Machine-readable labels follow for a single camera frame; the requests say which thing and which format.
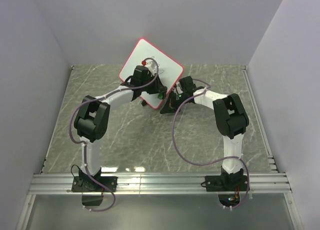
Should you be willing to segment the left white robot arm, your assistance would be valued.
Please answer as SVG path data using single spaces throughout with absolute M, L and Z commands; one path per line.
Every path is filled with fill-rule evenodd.
M 167 93 L 159 78 L 159 65 L 153 60 L 143 61 L 143 65 L 135 67 L 134 72 L 114 91 L 102 96 L 85 96 L 75 117 L 73 126 L 79 140 L 71 137 L 74 143 L 81 144 L 81 171 L 87 176 L 83 185 L 89 191 L 96 191 L 101 186 L 101 178 L 96 176 L 101 171 L 99 163 L 99 140 L 105 135 L 108 127 L 110 112 L 123 104 L 132 102 L 142 93 L 160 94 L 164 99 Z

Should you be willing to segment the green bone-shaped eraser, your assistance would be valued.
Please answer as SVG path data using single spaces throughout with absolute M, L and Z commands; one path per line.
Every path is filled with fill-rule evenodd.
M 162 99 L 165 98 L 165 94 L 164 93 L 159 93 L 157 97 L 158 97 L 158 99 L 162 100 Z

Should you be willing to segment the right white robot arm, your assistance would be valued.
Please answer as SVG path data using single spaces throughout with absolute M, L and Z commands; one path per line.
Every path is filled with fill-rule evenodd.
M 222 161 L 221 171 L 226 173 L 221 177 L 221 185 L 226 190 L 232 190 L 238 185 L 235 174 L 245 166 L 243 155 L 243 138 L 249 125 L 249 118 L 238 94 L 219 94 L 210 90 L 210 85 L 191 76 L 178 81 L 170 92 L 160 114 L 178 115 L 187 103 L 202 105 L 214 111 L 215 123 L 223 138 L 223 158 L 211 163 L 192 163 L 182 156 L 175 141 L 175 128 L 171 129 L 172 143 L 178 155 L 192 165 L 212 165 Z

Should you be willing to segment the pink-framed whiteboard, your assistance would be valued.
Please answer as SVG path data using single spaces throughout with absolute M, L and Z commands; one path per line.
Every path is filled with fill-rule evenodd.
M 167 92 L 164 94 L 164 97 L 166 97 L 175 83 L 180 79 L 184 72 L 184 67 L 143 38 L 141 38 L 133 48 L 127 61 L 119 72 L 119 78 L 124 81 L 130 75 L 133 75 L 135 67 L 141 65 L 142 61 L 148 57 L 154 59 L 158 64 L 159 79 L 161 83 L 167 87 Z M 131 102 L 131 100 L 129 100 L 130 93 L 129 91 L 126 92 L 125 95 L 120 94 L 119 92 L 114 98 L 115 101 L 112 101 L 112 103 L 110 101 L 111 109 L 117 109 L 123 104 Z M 147 94 L 146 92 L 142 92 L 141 98 L 145 100 L 151 108 L 159 109 L 165 100 L 160 100 L 158 95 L 159 94 Z

